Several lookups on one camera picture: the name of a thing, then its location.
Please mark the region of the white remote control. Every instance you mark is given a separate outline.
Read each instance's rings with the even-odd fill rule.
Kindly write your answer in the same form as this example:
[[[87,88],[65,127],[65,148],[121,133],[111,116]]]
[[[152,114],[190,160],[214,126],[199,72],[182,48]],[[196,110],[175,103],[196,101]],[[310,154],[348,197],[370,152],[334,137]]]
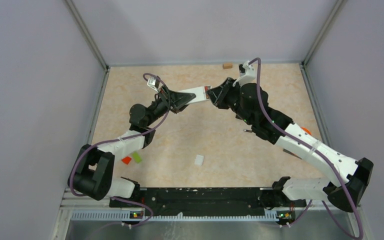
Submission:
[[[205,91],[205,86],[210,86],[210,89],[212,88],[211,85],[204,85],[204,86],[199,86],[199,87],[181,90],[180,91],[181,93],[187,93],[187,94],[193,94],[194,95],[194,98],[192,100],[188,101],[186,103],[186,105],[191,105],[191,104],[209,101],[210,97],[207,94],[207,91]]]

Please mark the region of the white battery cover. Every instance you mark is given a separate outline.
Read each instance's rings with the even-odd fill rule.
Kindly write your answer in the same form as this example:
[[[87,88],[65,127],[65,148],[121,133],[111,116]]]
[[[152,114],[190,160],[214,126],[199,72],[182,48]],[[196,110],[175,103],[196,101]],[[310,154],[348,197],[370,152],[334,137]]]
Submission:
[[[202,166],[204,163],[205,157],[203,155],[197,154],[194,160],[196,166]]]

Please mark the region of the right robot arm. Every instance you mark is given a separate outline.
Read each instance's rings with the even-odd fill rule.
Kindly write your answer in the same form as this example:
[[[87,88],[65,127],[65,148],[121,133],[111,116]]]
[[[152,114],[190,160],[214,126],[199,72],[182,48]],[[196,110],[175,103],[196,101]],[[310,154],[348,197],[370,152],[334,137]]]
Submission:
[[[268,94],[256,83],[239,86],[233,78],[208,89],[206,94],[218,109],[232,110],[260,139],[285,149],[311,164],[321,178],[282,177],[272,185],[273,200],[279,206],[291,201],[327,201],[352,213],[369,185],[374,164],[339,153],[305,132],[293,119],[268,105]]]

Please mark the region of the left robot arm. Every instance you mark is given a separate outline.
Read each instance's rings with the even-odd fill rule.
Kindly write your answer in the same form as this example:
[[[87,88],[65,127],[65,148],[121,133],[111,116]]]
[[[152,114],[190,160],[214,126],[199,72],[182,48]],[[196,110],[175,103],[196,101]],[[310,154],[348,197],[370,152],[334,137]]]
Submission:
[[[77,197],[102,200],[104,197],[121,197],[129,207],[140,202],[140,193],[133,180],[114,176],[115,162],[146,148],[153,140],[156,128],[150,126],[158,119],[165,120],[169,112],[175,114],[188,105],[208,100],[208,86],[172,91],[163,86],[149,106],[135,104],[129,110],[130,127],[123,135],[84,145],[68,178],[68,186]]]

